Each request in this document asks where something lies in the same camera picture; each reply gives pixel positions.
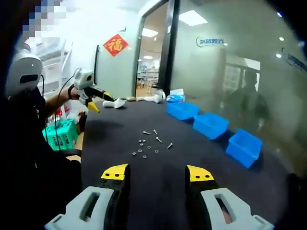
glass wall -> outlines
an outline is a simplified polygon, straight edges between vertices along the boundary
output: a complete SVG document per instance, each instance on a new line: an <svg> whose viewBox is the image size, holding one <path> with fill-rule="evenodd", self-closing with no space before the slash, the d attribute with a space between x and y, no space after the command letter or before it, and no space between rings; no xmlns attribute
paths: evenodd
<svg viewBox="0 0 307 230"><path fill-rule="evenodd" d="M171 89L307 169L307 67L282 15L263 0L181 0Z"/></svg>

ceiling light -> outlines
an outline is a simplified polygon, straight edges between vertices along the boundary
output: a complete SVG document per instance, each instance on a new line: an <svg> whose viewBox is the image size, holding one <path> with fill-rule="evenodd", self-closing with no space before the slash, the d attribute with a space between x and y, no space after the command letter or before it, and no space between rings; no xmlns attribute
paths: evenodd
<svg viewBox="0 0 307 230"><path fill-rule="evenodd" d="M145 36L145 37L153 37L153 36L156 36L157 34L158 34L157 31L149 30L146 28L143 28L143 31L142 31L142 36Z"/></svg>
<svg viewBox="0 0 307 230"><path fill-rule="evenodd" d="M153 59L152 56L144 56L144 59Z"/></svg>
<svg viewBox="0 0 307 230"><path fill-rule="evenodd" d="M208 23L206 19L201 17L195 11L188 11L179 15L179 20L183 21L184 23L188 24L189 26L200 25L204 23Z"/></svg>

black tabletop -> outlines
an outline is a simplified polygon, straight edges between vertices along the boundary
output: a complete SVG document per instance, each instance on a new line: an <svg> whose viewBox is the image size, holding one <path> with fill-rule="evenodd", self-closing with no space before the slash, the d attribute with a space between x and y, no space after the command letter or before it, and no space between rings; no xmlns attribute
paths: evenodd
<svg viewBox="0 0 307 230"><path fill-rule="evenodd" d="M273 224L281 217L287 202L287 171L270 152L262 150L258 162L246 169L225 154L228 132L211 141L191 123L169 116L165 104L128 102L117 110L103 108L102 103L97 106L100 113L90 112L85 125L83 186L95 186L111 166L130 164L128 230L189 229L184 205L188 164L210 171L220 187L227 187L250 205L252 214ZM162 144L155 139L154 129ZM152 135L144 135L144 130ZM143 147L140 139L146 140ZM167 149L171 142L174 146Z"/></svg>

black cable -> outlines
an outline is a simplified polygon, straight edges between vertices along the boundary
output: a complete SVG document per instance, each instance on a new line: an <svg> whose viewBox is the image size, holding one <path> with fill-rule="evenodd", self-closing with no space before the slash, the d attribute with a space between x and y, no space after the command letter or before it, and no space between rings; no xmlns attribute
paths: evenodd
<svg viewBox="0 0 307 230"><path fill-rule="evenodd" d="M44 89L45 89L45 79L44 79L44 75L42 74L42 79L43 79L43 90L42 90L42 97L44 98ZM48 142L48 137L47 137L47 130L46 130L46 124L45 124L45 135L46 135L46 141Z"/></svg>
<svg viewBox="0 0 307 230"><path fill-rule="evenodd" d="M64 85L60 89L58 98L56 100L56 108L58 107L59 97L61 95L62 90L64 89L65 85L75 76L77 70L79 70L79 69L76 69L75 73L64 83ZM58 137L58 133L57 133L57 113L55 113L55 116L54 116L54 129L56 131L56 138L57 138L57 142L58 142L58 146L59 146L59 151L61 151L61 147L59 145L59 137Z"/></svg>

ceiling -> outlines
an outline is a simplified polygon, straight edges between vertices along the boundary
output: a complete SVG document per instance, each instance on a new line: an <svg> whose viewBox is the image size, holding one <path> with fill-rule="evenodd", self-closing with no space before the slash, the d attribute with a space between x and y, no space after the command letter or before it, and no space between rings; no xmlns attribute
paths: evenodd
<svg viewBox="0 0 307 230"><path fill-rule="evenodd" d="M144 22L144 28L157 31L157 36L142 36L140 59L145 55L152 56L153 60L160 60L164 34L166 31L165 19L168 3L165 3L153 13L147 16Z"/></svg>

